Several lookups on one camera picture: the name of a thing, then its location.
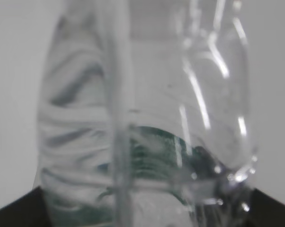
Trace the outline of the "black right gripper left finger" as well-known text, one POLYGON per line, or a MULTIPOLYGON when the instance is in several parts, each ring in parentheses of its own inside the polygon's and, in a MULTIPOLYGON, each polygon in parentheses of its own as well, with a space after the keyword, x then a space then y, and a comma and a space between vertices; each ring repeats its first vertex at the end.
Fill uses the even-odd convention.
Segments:
POLYGON ((40 187, 0 209, 0 227, 51 226, 40 187))

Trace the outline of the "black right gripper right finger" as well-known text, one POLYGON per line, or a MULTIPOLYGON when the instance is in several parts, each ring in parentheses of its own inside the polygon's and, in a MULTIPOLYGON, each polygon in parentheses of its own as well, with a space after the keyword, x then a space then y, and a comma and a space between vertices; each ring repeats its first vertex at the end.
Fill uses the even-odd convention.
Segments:
POLYGON ((285 227, 285 205, 255 189, 245 226, 285 227))

